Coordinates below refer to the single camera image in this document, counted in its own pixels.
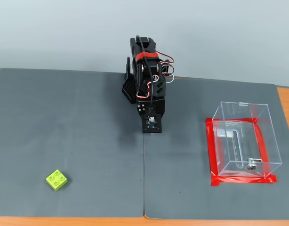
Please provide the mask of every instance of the robotic arm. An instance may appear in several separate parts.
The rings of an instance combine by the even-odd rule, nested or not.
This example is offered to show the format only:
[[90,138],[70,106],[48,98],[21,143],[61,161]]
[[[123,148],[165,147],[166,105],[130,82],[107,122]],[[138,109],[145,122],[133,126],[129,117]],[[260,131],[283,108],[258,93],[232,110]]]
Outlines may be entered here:
[[[165,109],[165,76],[172,76],[174,80],[173,58],[156,51],[156,43],[151,38],[130,39],[132,51],[131,73],[130,58],[126,65],[125,83],[122,92],[130,101],[137,105],[137,112],[142,119],[143,133],[161,133],[161,118]],[[159,55],[164,55],[172,61],[162,61]]]

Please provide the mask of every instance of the white cable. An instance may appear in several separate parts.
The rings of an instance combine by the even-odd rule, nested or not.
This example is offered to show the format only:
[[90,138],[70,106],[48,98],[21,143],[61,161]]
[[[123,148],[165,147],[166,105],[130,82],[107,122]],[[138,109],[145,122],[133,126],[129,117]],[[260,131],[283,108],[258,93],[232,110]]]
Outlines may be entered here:
[[[153,75],[153,79],[154,81],[153,82],[157,82],[159,80],[159,76],[158,75]],[[150,87],[149,85],[151,84],[151,81],[148,82],[148,88],[150,90]],[[148,94],[144,97],[144,96],[140,96],[138,95],[139,91],[136,93],[136,97],[140,98],[140,99],[145,99],[145,98],[148,98],[150,96],[150,91],[148,92]]]
[[173,80],[175,79],[173,74],[169,74],[169,75],[172,75],[173,79],[171,81],[169,81],[169,82],[166,82],[166,84],[169,84],[169,83],[173,82]]

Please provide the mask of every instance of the white wall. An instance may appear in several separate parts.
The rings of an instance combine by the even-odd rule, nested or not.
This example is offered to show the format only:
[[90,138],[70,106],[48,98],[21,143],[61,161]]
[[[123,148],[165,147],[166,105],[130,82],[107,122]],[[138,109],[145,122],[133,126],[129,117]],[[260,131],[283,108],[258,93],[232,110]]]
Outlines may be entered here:
[[289,86],[289,0],[0,0],[0,68],[124,72],[137,34],[176,76]]

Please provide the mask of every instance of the red taped square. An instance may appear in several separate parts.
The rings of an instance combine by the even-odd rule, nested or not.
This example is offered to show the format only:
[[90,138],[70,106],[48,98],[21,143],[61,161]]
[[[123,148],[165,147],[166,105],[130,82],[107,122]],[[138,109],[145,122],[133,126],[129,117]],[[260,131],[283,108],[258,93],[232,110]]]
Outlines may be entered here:
[[[238,121],[248,121],[252,119],[238,119]],[[209,163],[210,163],[210,175],[211,185],[218,186],[220,183],[273,183],[277,182],[275,175],[270,174],[269,176],[263,177],[236,177],[236,176],[219,176],[217,167],[217,155],[214,130],[212,124],[212,118],[207,118],[205,121],[206,134],[207,134],[207,145],[209,151]],[[261,158],[264,162],[268,162],[267,150],[264,143],[263,135],[260,127],[257,124],[253,124],[254,130],[257,136],[257,144],[260,150]]]

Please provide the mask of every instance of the black wire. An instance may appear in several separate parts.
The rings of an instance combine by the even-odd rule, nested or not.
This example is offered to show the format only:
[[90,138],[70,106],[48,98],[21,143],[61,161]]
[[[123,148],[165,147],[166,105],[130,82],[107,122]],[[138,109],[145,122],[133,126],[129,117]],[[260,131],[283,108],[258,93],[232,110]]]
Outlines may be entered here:
[[[141,40],[140,36],[137,35],[136,36],[137,39],[139,39],[140,41],[140,45],[141,45],[141,49],[142,51],[144,52],[145,49],[144,49],[144,44],[143,44],[143,41]],[[152,71],[151,71],[151,68],[149,67],[149,63],[148,63],[148,60],[146,59],[146,57],[144,56],[144,62],[149,70],[149,73],[150,73],[150,77],[151,77],[151,102],[150,102],[150,109],[149,111],[151,111],[152,109],[152,102],[153,102],[153,74],[152,74]]]

